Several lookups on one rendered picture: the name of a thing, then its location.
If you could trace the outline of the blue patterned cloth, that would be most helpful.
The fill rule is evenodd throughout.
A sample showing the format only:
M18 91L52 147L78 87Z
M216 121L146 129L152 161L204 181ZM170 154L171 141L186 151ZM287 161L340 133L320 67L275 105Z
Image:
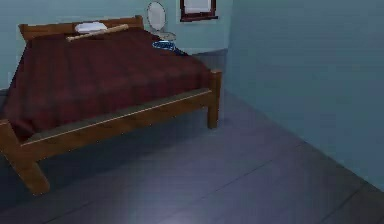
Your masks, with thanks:
M185 52L177 48L176 45L171 41L165 41L165 40L155 41L152 43L152 46L157 49L172 51L177 55L185 55Z

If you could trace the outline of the wooden bed with red blanket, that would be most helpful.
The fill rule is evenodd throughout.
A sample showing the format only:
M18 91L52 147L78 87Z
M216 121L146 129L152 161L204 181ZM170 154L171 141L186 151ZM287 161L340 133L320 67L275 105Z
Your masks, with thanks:
M89 36L74 23L19 27L25 48L0 109L0 154L34 195L50 189L41 160L198 109L218 124L221 71L154 48L139 15L104 23Z

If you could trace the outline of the dark red framed window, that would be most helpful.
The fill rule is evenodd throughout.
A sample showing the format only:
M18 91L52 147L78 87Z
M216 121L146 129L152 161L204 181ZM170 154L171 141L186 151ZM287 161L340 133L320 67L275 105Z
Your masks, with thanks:
M216 0L180 0L180 21L217 19Z

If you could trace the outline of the wooden baseball bat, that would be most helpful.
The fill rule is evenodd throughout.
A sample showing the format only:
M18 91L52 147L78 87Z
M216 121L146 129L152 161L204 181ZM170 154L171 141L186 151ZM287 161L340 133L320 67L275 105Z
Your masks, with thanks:
M112 27L112 28L105 29L105 30L100 30L100 31L97 31L97 32L92 32L92 33L88 33L88 34L81 34L81 35L77 35L77 36L69 36L69 37L66 37L66 40L68 42L71 42L71 41L74 41L74 40L79 40L79 39L83 39L83 38L89 38L89 37L92 37L92 36L104 35L104 34L114 33L114 32L120 32L120 31L123 31L123 30L127 30L128 28L129 28L128 24L122 24L122 25L119 25L119 26L115 26L115 27Z

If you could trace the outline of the white pillow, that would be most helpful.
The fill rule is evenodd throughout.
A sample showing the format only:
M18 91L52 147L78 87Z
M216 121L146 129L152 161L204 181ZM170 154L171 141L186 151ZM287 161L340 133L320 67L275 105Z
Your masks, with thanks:
M80 34L106 30L107 26L101 22L85 22L75 26L75 31Z

